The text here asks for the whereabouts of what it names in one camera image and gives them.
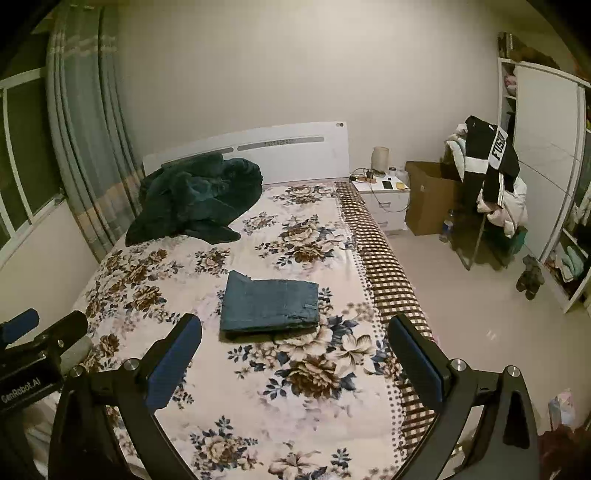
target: wardrobe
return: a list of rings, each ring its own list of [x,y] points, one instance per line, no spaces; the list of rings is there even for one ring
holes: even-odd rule
[[[517,78],[514,95],[505,87],[507,75]],[[591,261],[587,262],[591,248],[577,238],[584,220],[576,215],[590,180],[586,174],[591,160],[591,131],[586,128],[590,88],[585,80],[560,70],[499,59],[498,122],[512,134],[519,175],[527,184],[525,244],[544,266],[546,280],[565,312],[591,280]],[[563,257],[570,262],[566,252],[577,264],[572,267],[578,273],[573,278],[568,268],[559,268]]]

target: nightstand drawer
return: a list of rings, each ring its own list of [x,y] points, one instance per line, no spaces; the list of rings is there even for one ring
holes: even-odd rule
[[[387,213],[384,211],[389,210],[390,212],[402,211],[402,217],[405,215],[405,208],[408,205],[408,199],[410,197],[409,192],[385,192],[385,193],[363,193],[361,198],[367,205],[368,210],[374,214]]]
[[[392,230],[406,230],[406,223],[404,222],[406,212],[389,213],[382,210],[381,213],[372,212],[371,216],[374,217],[376,223],[385,232]]]

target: blue gripper pad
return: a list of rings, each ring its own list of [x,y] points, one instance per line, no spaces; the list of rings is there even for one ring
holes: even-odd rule
[[[168,404],[201,343],[202,329],[199,318],[191,315],[184,328],[183,320],[184,317],[165,338],[165,342],[172,340],[172,345],[148,377],[148,394],[145,403],[151,413]]]
[[[447,363],[447,358],[434,342],[422,337],[408,319],[404,320],[403,323],[398,316],[391,318],[388,326],[390,348],[400,361],[422,404],[439,413],[443,408],[444,382],[429,355],[434,354],[443,364]]]
[[[0,324],[0,343],[9,345],[39,325],[39,314],[28,309],[12,320]]]

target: window frame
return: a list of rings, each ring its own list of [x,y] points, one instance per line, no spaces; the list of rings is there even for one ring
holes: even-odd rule
[[[18,174],[18,167],[14,158],[14,152],[12,150],[12,142],[10,139],[10,128],[8,121],[8,95],[7,91],[17,85],[23,83],[32,82],[45,78],[46,68],[41,67],[38,69],[28,70],[27,72],[18,73],[11,77],[0,80],[0,100],[2,101],[2,113],[3,118],[0,119],[4,123],[4,133],[6,139],[6,147],[8,151],[8,158],[10,160],[10,167],[14,181],[17,184],[19,196],[21,198],[22,205],[27,213],[27,221],[22,225],[15,226],[12,224],[8,211],[2,199],[2,192],[0,192],[0,218],[6,227],[10,239],[6,244],[0,248],[0,269],[10,259],[12,255],[17,251],[18,247],[27,239],[27,237],[33,232],[33,230],[53,211],[58,205],[64,201],[65,197],[62,194],[54,195],[50,198],[47,203],[41,207],[41,209],[33,214],[31,206],[27,200],[25,190],[22,186],[20,176]]]

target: gripper logo text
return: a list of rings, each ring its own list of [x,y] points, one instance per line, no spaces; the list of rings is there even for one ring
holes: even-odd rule
[[[33,388],[38,387],[39,385],[41,385],[41,382],[39,382],[39,378],[33,378],[32,383],[27,382],[20,387],[13,388],[9,394],[2,395],[2,397],[0,397],[0,399],[4,403],[8,403],[8,402],[20,397],[21,395],[27,393],[29,390],[32,390]]]

